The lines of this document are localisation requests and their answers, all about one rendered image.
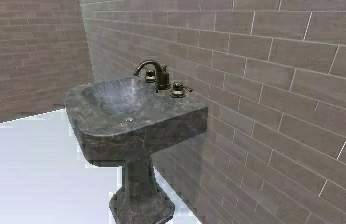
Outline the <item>dark bronze curved faucet spout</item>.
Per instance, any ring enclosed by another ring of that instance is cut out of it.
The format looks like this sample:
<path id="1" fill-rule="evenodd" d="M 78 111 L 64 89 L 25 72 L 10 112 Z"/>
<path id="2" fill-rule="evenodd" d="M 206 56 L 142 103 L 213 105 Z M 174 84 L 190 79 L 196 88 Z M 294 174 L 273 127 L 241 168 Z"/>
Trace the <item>dark bronze curved faucet spout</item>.
<path id="1" fill-rule="evenodd" d="M 146 66 L 146 65 L 153 65 L 155 68 L 155 73 L 156 73 L 156 81 L 154 82 L 156 91 L 159 90 L 168 90 L 170 88 L 170 83 L 169 83 L 169 73 L 167 72 L 167 66 L 166 65 L 161 65 L 155 60 L 145 60 L 140 63 L 140 65 L 136 68 L 134 71 L 133 75 L 138 77 L 140 71 Z"/>

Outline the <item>dark grey marble pedestal sink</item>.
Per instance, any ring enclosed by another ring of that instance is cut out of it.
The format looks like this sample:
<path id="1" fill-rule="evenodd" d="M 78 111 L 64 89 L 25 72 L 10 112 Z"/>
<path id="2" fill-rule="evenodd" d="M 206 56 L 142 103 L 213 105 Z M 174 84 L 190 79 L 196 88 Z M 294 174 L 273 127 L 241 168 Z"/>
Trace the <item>dark grey marble pedestal sink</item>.
<path id="1" fill-rule="evenodd" d="M 151 155 L 204 133 L 208 106 L 133 77 L 72 87 L 63 103 L 86 161 L 122 168 L 109 202 L 115 223 L 171 220 L 175 205 L 156 182 Z"/>

